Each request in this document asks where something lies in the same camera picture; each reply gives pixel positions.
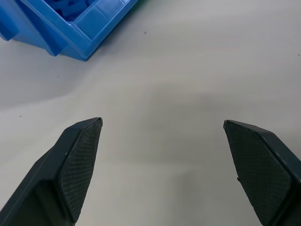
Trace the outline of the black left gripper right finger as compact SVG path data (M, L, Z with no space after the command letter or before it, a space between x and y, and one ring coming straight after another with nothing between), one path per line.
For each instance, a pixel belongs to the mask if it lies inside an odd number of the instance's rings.
M224 131L238 176L263 226L301 224L301 161L271 131L226 120Z

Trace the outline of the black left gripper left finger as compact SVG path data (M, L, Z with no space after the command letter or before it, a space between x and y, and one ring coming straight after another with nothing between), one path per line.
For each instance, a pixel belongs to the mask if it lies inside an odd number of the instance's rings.
M103 120L67 127L0 211L2 226L73 226L91 183Z

